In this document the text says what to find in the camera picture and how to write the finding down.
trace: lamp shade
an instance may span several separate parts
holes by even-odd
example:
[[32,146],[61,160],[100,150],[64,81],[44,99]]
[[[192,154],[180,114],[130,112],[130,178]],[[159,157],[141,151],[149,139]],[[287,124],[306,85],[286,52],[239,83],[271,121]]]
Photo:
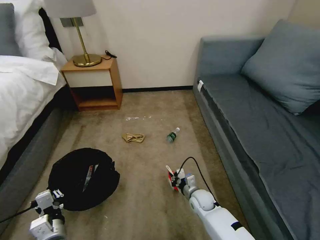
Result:
[[97,12],[92,0],[44,0],[44,6],[54,18],[87,17]]

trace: sofa cushion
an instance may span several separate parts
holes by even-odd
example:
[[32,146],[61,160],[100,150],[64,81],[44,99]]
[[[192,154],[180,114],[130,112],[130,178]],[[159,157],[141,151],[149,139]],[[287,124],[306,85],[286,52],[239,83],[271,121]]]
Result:
[[280,20],[242,73],[288,111],[301,114],[320,99],[320,30]]
[[320,205],[314,203],[320,201],[320,115],[291,114],[245,76],[199,79],[201,94],[211,109],[219,108],[257,166],[291,234],[319,239]]
[[0,4],[0,55],[21,56],[15,40],[14,7],[12,3]]

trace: wooden nightstand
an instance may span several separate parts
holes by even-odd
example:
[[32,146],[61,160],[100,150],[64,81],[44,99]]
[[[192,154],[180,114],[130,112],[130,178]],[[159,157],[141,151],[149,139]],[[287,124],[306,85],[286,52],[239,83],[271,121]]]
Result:
[[77,67],[71,59],[61,72],[79,111],[120,109],[122,87],[115,58],[92,67]]

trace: baseboard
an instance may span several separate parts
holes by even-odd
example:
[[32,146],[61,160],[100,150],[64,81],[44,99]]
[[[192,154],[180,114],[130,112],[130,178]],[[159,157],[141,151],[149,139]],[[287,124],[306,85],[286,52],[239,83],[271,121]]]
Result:
[[177,87],[157,87],[157,88],[126,88],[122,92],[157,92],[157,91],[175,91],[175,90],[191,90],[193,86],[177,86]]

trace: black trash bag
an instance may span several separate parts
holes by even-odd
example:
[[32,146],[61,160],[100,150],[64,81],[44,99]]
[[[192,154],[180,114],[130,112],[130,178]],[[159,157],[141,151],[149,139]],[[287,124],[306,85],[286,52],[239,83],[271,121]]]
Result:
[[48,189],[59,189],[64,194],[59,200],[64,204],[64,209],[84,211],[111,196],[119,179],[114,162],[105,152],[81,148],[68,153],[53,165]]

